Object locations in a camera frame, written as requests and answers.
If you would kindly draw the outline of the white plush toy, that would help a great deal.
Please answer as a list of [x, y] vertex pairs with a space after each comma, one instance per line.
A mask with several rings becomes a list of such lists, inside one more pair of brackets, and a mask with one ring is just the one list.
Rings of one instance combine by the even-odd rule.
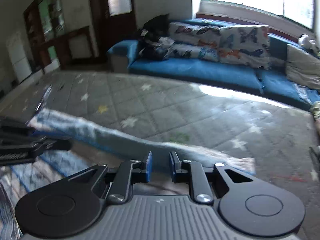
[[312, 40], [308, 34], [302, 34], [298, 38], [298, 44], [306, 50], [315, 50], [317, 48], [316, 41]]

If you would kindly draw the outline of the black bag on sofa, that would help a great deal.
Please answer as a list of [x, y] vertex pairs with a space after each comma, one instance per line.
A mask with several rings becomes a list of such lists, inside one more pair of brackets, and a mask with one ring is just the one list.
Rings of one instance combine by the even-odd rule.
[[139, 57], [146, 60], [163, 61], [169, 57], [168, 45], [161, 38], [167, 38], [169, 14], [158, 15], [146, 22], [138, 31]]

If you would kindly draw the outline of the grey cushion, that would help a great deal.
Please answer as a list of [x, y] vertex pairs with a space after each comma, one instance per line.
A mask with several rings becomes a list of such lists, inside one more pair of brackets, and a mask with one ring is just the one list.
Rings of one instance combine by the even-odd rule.
[[291, 44], [287, 45], [285, 73], [290, 81], [319, 92], [319, 59]]

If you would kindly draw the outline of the grey quilted star table cover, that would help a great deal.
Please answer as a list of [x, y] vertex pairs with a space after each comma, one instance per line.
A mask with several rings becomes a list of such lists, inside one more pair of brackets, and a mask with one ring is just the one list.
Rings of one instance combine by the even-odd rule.
[[1, 101], [1, 116], [29, 122], [38, 114], [35, 108], [49, 85], [52, 92], [44, 109], [139, 139], [253, 158], [254, 176], [292, 192], [303, 202], [306, 215], [299, 237], [319, 239], [319, 137], [311, 113], [197, 83], [55, 71], [8, 94]]

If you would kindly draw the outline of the silver pen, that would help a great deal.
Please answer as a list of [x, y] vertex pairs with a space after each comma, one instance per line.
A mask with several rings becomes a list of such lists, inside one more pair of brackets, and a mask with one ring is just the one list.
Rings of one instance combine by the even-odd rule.
[[44, 107], [47, 104], [47, 100], [48, 100], [51, 92], [52, 92], [52, 85], [49, 85], [48, 88], [46, 89], [46, 91], [44, 92], [41, 100], [39, 101], [39, 103], [37, 104], [37, 106], [35, 108], [35, 114], [39, 113], [42, 109], [44, 109]]

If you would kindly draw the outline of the striped blue pink knit garment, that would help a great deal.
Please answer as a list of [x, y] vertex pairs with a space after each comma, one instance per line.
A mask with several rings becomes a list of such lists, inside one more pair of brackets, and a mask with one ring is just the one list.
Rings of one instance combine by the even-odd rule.
[[152, 152], [151, 180], [139, 185], [138, 193], [178, 194], [186, 191], [185, 186], [174, 186], [169, 180], [168, 155], [171, 151], [176, 151], [183, 159], [199, 161], [205, 167], [221, 162], [247, 174], [255, 174], [253, 158], [235, 158], [202, 146], [139, 139], [84, 118], [49, 109], [23, 123], [39, 131], [71, 137], [72, 148], [68, 151], [46, 151], [33, 163], [1, 165], [1, 239], [21, 237], [14, 208], [25, 194], [96, 164], [116, 167], [122, 161], [141, 160]]

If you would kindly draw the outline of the dark wooden cabinet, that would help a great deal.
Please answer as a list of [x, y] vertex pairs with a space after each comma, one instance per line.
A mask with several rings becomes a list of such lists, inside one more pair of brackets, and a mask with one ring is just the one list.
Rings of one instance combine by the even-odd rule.
[[98, 56], [89, 0], [33, 0], [23, 17], [36, 68], [87, 64]]

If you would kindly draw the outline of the dark wooden door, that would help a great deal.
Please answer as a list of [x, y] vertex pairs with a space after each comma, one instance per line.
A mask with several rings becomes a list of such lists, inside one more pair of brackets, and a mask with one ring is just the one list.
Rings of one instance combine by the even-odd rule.
[[137, 30], [133, 0], [89, 0], [100, 57], [113, 45], [130, 39]]

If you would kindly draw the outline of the large butterfly print pillow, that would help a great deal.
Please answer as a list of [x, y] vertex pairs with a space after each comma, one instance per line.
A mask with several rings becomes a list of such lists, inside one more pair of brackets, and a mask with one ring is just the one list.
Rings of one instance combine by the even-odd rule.
[[232, 25], [221, 27], [219, 31], [220, 62], [241, 64], [254, 69], [270, 68], [268, 25]]

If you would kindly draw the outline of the long butterfly print pillow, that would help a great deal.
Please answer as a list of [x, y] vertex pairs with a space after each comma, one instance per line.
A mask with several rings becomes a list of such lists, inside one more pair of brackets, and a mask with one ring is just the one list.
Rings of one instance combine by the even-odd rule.
[[218, 27], [171, 22], [168, 34], [174, 40], [169, 49], [171, 57], [219, 61], [217, 49], [221, 33]]

